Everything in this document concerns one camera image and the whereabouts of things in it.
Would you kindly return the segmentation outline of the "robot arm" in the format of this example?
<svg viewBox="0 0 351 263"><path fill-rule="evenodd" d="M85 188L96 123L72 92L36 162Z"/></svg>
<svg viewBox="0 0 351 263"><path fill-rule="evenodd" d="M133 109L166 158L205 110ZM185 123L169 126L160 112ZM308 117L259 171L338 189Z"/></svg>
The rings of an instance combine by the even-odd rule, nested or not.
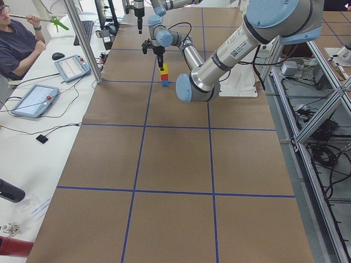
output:
<svg viewBox="0 0 351 263"><path fill-rule="evenodd" d="M154 12L158 16L164 16L166 11L182 8L187 5L192 4L200 4L202 0L175 0L175 1L167 1L167 0L155 0L150 1ZM129 14L130 10L134 11L134 15L137 17L137 27L138 33L142 34L143 30L143 17L145 16L145 4L144 0L135 0L135 1L122 1L123 9L125 14Z"/></svg>
<svg viewBox="0 0 351 263"><path fill-rule="evenodd" d="M166 29L162 16L166 11L198 4L198 1L152 1L155 15L149 17L151 42L158 47L176 46L183 53L191 72L181 74L175 90L183 102L208 102L219 95L219 79L259 45L275 37L282 44L299 44L321 34L324 1L249 1L242 25L203 61L192 39Z"/></svg>

